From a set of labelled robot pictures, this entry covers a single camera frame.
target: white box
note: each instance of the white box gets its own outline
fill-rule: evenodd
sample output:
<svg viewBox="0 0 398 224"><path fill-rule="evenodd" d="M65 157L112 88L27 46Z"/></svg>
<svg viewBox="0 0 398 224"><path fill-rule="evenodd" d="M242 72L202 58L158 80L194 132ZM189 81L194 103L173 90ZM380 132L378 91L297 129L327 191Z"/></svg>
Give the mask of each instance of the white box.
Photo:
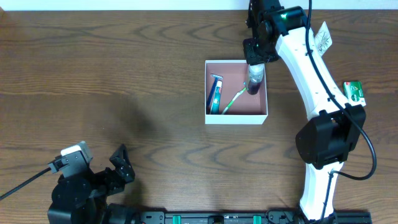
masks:
<svg viewBox="0 0 398 224"><path fill-rule="evenodd" d="M205 62L205 124L262 124L268 117L266 73L259 92L250 95L246 91L235 100L227 114L221 115L234 95L244 88L248 65L245 60L207 60ZM223 77L220 114L208 114L206 101L214 78L211 74Z"/></svg>

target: plastic bottle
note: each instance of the plastic bottle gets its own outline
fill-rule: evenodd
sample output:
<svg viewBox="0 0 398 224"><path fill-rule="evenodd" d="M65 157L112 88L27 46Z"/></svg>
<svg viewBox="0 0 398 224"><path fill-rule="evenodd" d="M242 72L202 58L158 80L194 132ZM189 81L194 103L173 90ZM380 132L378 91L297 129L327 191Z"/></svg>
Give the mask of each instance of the plastic bottle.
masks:
<svg viewBox="0 0 398 224"><path fill-rule="evenodd" d="M266 69L263 63L259 65L249 65L248 75L246 77L246 89L250 95L256 95L260 89L262 79L264 78L264 70Z"/></svg>

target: white background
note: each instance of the white background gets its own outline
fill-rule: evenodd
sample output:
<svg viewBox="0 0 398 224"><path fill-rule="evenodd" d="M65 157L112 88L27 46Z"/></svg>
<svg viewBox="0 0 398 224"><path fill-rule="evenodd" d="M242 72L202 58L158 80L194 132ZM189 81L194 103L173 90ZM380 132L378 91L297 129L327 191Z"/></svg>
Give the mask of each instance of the white background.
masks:
<svg viewBox="0 0 398 224"><path fill-rule="evenodd" d="M6 11L29 10L239 10L249 0L0 0ZM308 0L280 0L308 8ZM314 0L314 9L398 9L398 0Z"/></svg>

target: cable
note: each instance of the cable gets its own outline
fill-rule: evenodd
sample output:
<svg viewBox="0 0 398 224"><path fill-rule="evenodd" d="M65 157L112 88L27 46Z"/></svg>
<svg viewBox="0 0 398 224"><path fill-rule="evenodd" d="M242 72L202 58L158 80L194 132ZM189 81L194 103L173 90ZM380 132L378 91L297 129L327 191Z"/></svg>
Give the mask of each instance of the cable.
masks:
<svg viewBox="0 0 398 224"><path fill-rule="evenodd" d="M344 176L344 177L347 177L347 178L350 178L350 179L353 179L353 180L367 180L367 179L369 179L369 178L374 174L374 172L376 171L376 167L377 167L377 157L376 157L376 152L374 151L373 144L372 144L371 140L369 139L369 136L368 136L368 135L366 134L366 132L356 123L356 121L351 117L351 115L350 115L347 111L345 111L344 108L336 101L335 97L333 96L333 94L332 94L331 91L329 90L327 84L325 83L325 81L324 81L324 79L323 79L321 73L319 72L319 69L318 69L318 67L317 67L317 65L316 65L316 63L315 63L315 60L314 60L314 58L313 58L313 56L312 56L312 53L311 53L310 41L309 41L310 28L311 28L311 14L312 14L312 0L309 0L308 18L307 18L307 25L306 25L306 31L305 31L305 45L306 45L306 47L307 47L307 53L308 53L308 56L310 57L312 66L313 66L315 72L317 73L318 78L319 78L319 80L321 81L321 84L323 85L323 87L324 87L326 93L328 94L330 100L337 106L337 108L347 117L347 119L348 119L348 120L355 126L355 128L357 128L358 131L362 134L363 138L365 139L366 143L367 143L368 146L369 146L369 149L370 149L371 154L372 154L372 161L373 161L371 171L370 171L367 175L365 175L365 176L363 176L363 177L355 177L355 176L353 176L353 175L349 175L349 174L346 174L346 173L344 173L344 172L340 172L340 171L336 171L336 170L333 170L333 171L331 171L331 172L329 173L329 183L328 183L328 187L327 187L327 190L326 190L326 199L325 199L325 203L324 203L324 206L323 206L321 219L320 219L319 222L318 222L318 223L321 223L322 220L323 220L323 217L325 216L326 206L327 206L327 204L328 204L329 193L330 193L330 186L331 186L331 180L332 180L332 178L333 178L333 174L339 174L339 175L342 175L342 176Z"/></svg>
<svg viewBox="0 0 398 224"><path fill-rule="evenodd" d="M8 191L7 193L5 193L4 195L0 196L0 201L5 199L6 197L10 196L11 194L17 192L19 189L25 187L27 184L31 183L33 180L35 180L36 178L40 177L41 175L45 174L46 172L50 171L51 168L47 168L41 172L39 172L38 174L34 175L33 177L29 178L27 181L21 183L20 185L18 185L17 187L13 188L12 190Z"/></svg>

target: wood grain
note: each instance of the wood grain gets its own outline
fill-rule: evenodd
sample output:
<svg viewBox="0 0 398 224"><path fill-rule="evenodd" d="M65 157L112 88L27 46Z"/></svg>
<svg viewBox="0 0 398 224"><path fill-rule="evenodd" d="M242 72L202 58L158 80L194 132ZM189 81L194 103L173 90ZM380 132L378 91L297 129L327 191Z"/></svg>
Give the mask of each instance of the wood grain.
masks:
<svg viewBox="0 0 398 224"><path fill-rule="evenodd" d="M365 130L379 166L364 182L339 177L334 206L395 223L398 205L398 12L315 11L333 47L337 83L361 80ZM262 126L205 126L204 63L243 59L244 11L7 12L0 23L0 191L25 181L61 149L85 140L98 172L122 143L135 183L109 202L167 210L295 207L304 163L294 137L306 123L282 61L267 66ZM344 171L371 166L364 141ZM48 223L58 175L0 203L0 223Z"/></svg>

